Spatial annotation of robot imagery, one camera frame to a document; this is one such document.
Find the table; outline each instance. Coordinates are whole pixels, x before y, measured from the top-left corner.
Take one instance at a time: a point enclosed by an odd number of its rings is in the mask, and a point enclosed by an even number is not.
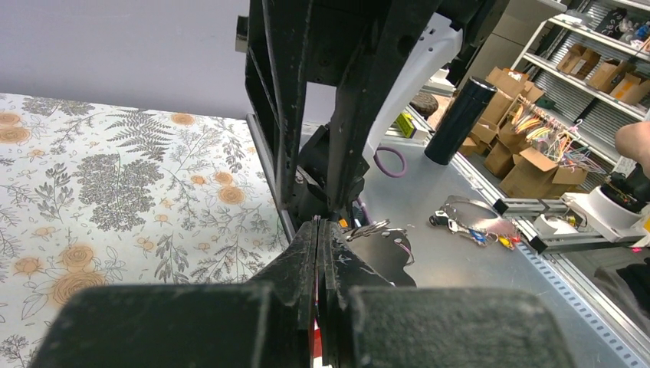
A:
[[[0,173],[0,366],[82,288],[244,282],[287,247],[244,120],[0,94]]]
[[[467,169],[461,167],[464,158],[457,155],[451,165],[440,166],[427,159],[421,147],[389,146],[404,154],[408,172],[400,179],[391,179],[370,163],[361,196],[373,220],[390,219],[391,226],[407,230],[415,263],[405,271],[419,288],[503,287],[535,294],[556,318],[577,366],[644,366],[595,313],[590,313],[591,307],[563,278],[525,245],[515,251],[500,245],[479,248],[445,228],[428,225],[428,217],[449,195],[484,200],[476,190],[480,174],[475,172],[475,177],[470,177],[462,172]],[[399,171],[400,163],[394,155],[379,155],[389,170]]]

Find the floral tablecloth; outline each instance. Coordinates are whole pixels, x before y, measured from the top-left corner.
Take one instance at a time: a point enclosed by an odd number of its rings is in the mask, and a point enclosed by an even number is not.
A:
[[[0,366],[82,288],[243,282],[286,246],[245,121],[0,94]]]

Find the thermos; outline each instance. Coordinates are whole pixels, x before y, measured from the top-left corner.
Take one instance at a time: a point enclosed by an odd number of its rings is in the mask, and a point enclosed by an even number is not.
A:
[[[448,165],[496,92],[492,84],[470,77],[442,117],[425,155],[435,163]]]

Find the metal table surface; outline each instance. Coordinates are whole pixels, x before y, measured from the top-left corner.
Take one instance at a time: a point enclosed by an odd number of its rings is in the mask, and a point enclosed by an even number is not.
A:
[[[446,228],[428,225],[428,217],[449,195],[483,198],[458,167],[433,163],[422,154],[421,147],[389,146],[399,148],[404,154],[408,172],[402,178],[391,179],[371,163],[362,198],[374,220],[390,219],[391,225],[408,230],[415,263],[405,270],[419,288],[503,287],[535,294],[557,319],[577,366],[644,366],[641,360],[629,356],[630,353],[625,355],[628,359],[623,359],[620,351],[599,336],[593,327],[595,320],[586,320],[576,310],[575,304],[582,307],[581,299],[571,293],[570,287],[553,286],[564,283],[559,275],[544,270],[546,261],[537,259],[523,247],[515,251],[500,245],[479,248]],[[399,170],[396,156],[380,155],[385,166]]]

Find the gray wall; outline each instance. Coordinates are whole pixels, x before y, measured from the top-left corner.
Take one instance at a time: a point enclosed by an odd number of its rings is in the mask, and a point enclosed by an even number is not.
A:
[[[0,92],[243,117],[248,0],[4,0]]]

